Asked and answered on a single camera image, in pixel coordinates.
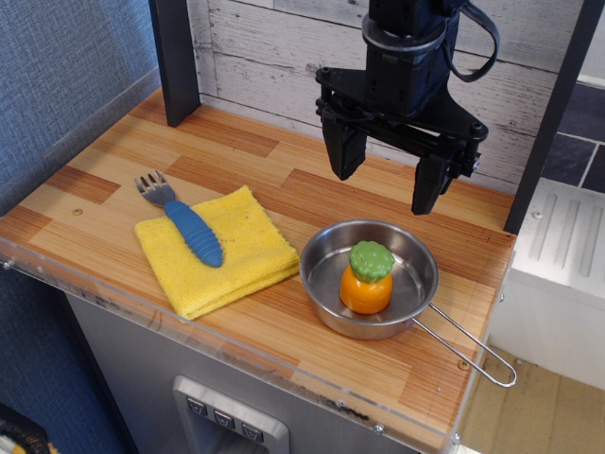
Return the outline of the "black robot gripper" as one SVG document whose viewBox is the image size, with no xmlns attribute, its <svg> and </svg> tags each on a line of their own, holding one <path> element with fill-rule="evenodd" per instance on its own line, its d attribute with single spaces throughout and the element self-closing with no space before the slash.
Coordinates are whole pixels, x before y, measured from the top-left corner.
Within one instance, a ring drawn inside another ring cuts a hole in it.
<svg viewBox="0 0 605 454">
<path fill-rule="evenodd" d="M 366 35 L 363 69 L 322 67 L 317 113 L 331 168 L 349 179 L 365 161 L 367 139 L 419 157 L 412 213 L 428 215 L 452 180 L 472 176 L 487 128 L 448 92 L 456 34 L 421 38 Z"/>
</svg>

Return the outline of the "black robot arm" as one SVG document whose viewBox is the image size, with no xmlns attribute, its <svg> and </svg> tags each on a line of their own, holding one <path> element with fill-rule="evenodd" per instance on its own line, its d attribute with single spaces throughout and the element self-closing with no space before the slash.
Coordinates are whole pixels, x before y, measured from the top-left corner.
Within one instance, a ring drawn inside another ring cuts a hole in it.
<svg viewBox="0 0 605 454">
<path fill-rule="evenodd" d="M 488 128 L 460 107 L 448 79 L 485 76 L 497 57 L 469 74 L 453 63 L 459 17 L 500 43 L 494 22 L 470 1 L 372 1 L 362 21 L 363 70 L 322 67 L 317 113 L 331 168 L 348 179 L 364 162 L 372 137 L 419 159 L 412 211 L 430 213 L 450 183 L 475 172 Z"/>
</svg>

